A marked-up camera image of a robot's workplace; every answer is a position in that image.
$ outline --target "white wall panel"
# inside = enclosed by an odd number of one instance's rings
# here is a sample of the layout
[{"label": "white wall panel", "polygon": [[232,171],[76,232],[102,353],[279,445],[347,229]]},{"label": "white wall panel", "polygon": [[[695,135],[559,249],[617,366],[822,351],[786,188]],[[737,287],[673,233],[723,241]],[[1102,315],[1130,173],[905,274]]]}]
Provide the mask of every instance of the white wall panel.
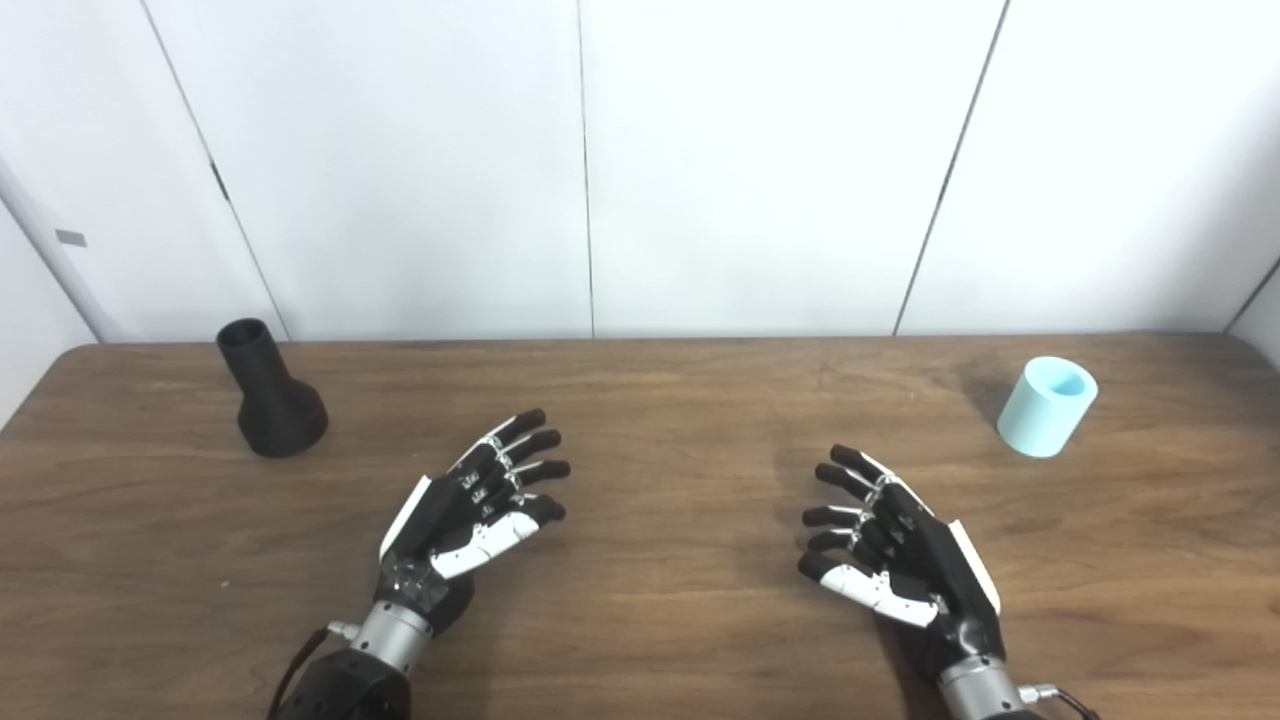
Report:
[{"label": "white wall panel", "polygon": [[1280,3],[1014,0],[901,332],[1222,331],[1276,228]]},{"label": "white wall panel", "polygon": [[137,3],[0,3],[0,196],[108,341],[279,331]]},{"label": "white wall panel", "polygon": [[573,0],[151,0],[294,338],[590,333]]},{"label": "white wall panel", "polygon": [[1280,279],[1272,277],[1262,286],[1258,296],[1231,325],[1231,334],[1257,347],[1280,369]]},{"label": "white wall panel", "polygon": [[584,0],[596,333],[892,332],[1000,10]]},{"label": "white wall panel", "polygon": [[88,342],[88,325],[0,205],[0,428],[59,355]]}]

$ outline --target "light blue cup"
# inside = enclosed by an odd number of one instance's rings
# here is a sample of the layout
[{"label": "light blue cup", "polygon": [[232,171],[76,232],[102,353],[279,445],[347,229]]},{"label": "light blue cup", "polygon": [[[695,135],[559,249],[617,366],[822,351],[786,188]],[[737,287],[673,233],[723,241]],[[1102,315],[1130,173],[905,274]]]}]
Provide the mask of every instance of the light blue cup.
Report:
[{"label": "light blue cup", "polygon": [[996,421],[1009,447],[1032,457],[1057,455],[1098,396],[1088,370],[1062,357],[1033,357]]}]

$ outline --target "wooden table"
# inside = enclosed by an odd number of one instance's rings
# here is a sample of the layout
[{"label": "wooden table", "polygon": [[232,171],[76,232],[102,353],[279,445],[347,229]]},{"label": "wooden table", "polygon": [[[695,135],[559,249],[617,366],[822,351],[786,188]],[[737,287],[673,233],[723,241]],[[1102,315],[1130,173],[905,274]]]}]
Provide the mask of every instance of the wooden table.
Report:
[{"label": "wooden table", "polygon": [[[532,406],[566,437],[544,492],[568,519],[480,573],[417,717],[946,717],[869,612],[795,571],[800,511],[841,500],[812,479],[833,442],[964,519],[1018,680],[1107,720],[1280,716],[1280,378],[1236,340],[284,352],[333,419],[291,460],[247,451],[212,345],[76,350],[0,434],[4,716],[261,717],[311,629],[364,618],[417,477]],[[1102,388],[1052,460],[992,429],[1039,354]]]}]

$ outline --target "black vase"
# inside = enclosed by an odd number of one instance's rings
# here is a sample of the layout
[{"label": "black vase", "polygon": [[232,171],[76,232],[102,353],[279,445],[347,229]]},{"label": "black vase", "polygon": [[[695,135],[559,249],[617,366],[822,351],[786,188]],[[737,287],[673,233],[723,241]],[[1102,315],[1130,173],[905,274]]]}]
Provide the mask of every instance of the black vase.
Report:
[{"label": "black vase", "polygon": [[218,350],[244,393],[238,421],[253,452],[288,457],[324,436],[329,414],[320,393],[289,375],[266,323],[236,320],[218,332]]}]

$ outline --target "robotic hand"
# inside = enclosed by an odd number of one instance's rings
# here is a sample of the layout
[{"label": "robotic hand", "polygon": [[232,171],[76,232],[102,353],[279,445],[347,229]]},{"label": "robotic hand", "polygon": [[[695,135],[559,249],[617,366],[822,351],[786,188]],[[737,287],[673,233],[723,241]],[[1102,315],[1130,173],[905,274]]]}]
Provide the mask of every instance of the robotic hand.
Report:
[{"label": "robotic hand", "polygon": [[[330,623],[311,635],[276,689],[270,720],[410,717],[410,669],[466,611],[472,571],[564,518],[554,500],[524,492],[570,474],[564,461],[525,464],[561,442],[556,430],[532,432],[545,421],[541,410],[521,413],[477,439],[444,475],[419,480],[383,538],[372,610],[362,625]],[[349,646],[311,662],[282,702],[293,673],[330,634]]]},{"label": "robotic hand", "polygon": [[[1053,685],[1014,685],[1005,667],[1000,594],[959,520],[941,523],[892,470],[837,445],[814,474],[865,509],[806,510],[806,527],[833,525],[809,539],[800,573],[896,621],[904,652],[937,683],[956,720],[1037,720],[1027,705],[1059,697],[1088,720],[1092,710]],[[844,550],[860,566],[836,561]]]}]

